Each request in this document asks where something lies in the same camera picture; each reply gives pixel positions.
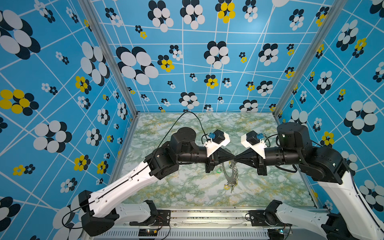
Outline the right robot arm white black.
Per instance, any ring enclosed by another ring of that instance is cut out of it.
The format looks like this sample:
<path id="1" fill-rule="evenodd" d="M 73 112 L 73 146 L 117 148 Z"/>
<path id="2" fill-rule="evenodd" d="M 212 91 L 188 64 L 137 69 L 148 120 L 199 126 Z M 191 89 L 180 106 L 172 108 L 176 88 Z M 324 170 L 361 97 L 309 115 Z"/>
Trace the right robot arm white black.
<path id="1" fill-rule="evenodd" d="M 267 175 L 268 166 L 298 166 L 331 198 L 338 214 L 317 214 L 295 209 L 273 200 L 265 210 L 271 225 L 291 224 L 316 233 L 328 240 L 382 240 L 384 224 L 358 190 L 346 160 L 338 151 L 314 147 L 308 128 L 297 123 L 277 127 L 279 147 L 268 148 L 254 131 L 241 137 L 246 151 L 236 156 L 239 163 Z"/>

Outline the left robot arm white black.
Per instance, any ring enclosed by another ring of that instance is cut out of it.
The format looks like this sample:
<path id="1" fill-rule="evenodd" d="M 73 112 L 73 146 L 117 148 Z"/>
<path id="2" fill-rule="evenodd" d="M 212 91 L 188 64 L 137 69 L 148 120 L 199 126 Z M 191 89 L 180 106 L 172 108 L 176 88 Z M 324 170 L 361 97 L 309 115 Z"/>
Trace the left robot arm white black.
<path id="1" fill-rule="evenodd" d="M 144 187 L 177 172 L 181 164 L 204 164 L 206 173 L 210 173 L 215 166 L 234 158 L 223 149 L 230 142 L 229 135 L 223 131 L 214 131 L 214 138 L 202 147 L 195 140 L 193 129 L 180 128 L 169 141 L 161 144 L 125 176 L 99 191 L 81 192 L 79 205 L 84 212 L 82 229 L 94 237 L 120 222 L 133 226 L 150 225 L 158 216 L 153 201 L 146 200 L 126 207 L 122 202 Z"/>

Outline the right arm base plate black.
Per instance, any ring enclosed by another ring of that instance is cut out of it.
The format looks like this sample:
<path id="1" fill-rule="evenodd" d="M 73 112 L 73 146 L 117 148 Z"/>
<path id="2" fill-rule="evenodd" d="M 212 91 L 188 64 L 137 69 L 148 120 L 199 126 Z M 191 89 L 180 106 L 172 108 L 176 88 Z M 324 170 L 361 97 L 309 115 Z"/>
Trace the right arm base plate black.
<path id="1" fill-rule="evenodd" d="M 248 211 L 246 219 L 251 222 L 253 227 L 287 228 L 292 226 L 291 224 L 281 222 L 275 213 L 264 210 Z"/>

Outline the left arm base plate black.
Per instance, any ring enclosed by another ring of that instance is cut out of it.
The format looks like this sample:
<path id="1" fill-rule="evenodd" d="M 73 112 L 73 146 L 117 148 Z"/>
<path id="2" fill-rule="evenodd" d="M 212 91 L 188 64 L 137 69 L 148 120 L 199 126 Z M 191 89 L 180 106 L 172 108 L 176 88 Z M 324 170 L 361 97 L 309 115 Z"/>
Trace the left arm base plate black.
<path id="1" fill-rule="evenodd" d="M 171 210 L 158 210 L 158 213 L 154 217 L 149 217 L 139 226 L 169 226 L 171 221 Z"/>

